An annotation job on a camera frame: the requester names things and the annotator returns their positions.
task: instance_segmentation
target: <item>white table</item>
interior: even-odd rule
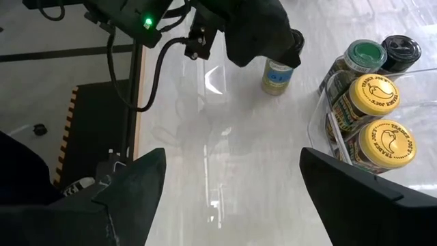
[[[191,61],[182,45],[167,53],[154,106],[137,124],[136,155],[164,147],[163,196],[146,245],[330,245],[298,167],[310,146],[315,92],[334,59],[356,39],[404,34],[423,48],[412,70],[437,67],[434,0],[282,1],[302,31],[302,65],[282,96],[261,89],[265,58],[238,68],[223,35],[208,61]],[[144,105],[162,45],[186,36],[190,18],[147,50]]]

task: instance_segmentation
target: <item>orange and black striped edge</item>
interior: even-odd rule
[[[55,177],[53,178],[53,185],[55,185],[55,187],[58,188],[59,185],[61,184],[62,167],[64,166],[64,160],[66,157],[68,138],[70,136],[71,121],[73,121],[74,105],[76,104],[76,97],[77,97],[78,90],[79,88],[75,87],[71,94],[70,105],[68,106],[68,112],[67,112],[66,126],[64,128],[64,135],[62,136],[61,152],[57,159]]]

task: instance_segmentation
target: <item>chili pepper logo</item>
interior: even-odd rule
[[[376,96],[377,98],[390,99],[395,95],[392,92],[390,94],[386,93],[385,91],[383,91],[381,88],[379,88],[376,85],[370,85],[370,83],[368,83],[368,86],[369,86],[370,94]]]
[[[381,143],[387,152],[394,154],[395,152],[391,149],[391,144],[396,141],[396,133],[399,131],[384,130],[381,134]]]

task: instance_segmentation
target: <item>green jar lid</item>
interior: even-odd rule
[[[378,71],[387,60],[387,52],[377,42],[357,40],[345,52],[346,61],[354,70],[368,73]]]

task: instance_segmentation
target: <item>yellow jar lid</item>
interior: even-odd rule
[[[360,132],[360,147],[376,165],[393,169],[403,167],[416,155],[416,141],[401,124],[376,120]]]
[[[355,106],[367,115],[386,115],[400,102],[396,85],[379,74],[359,77],[350,87],[349,95]]]

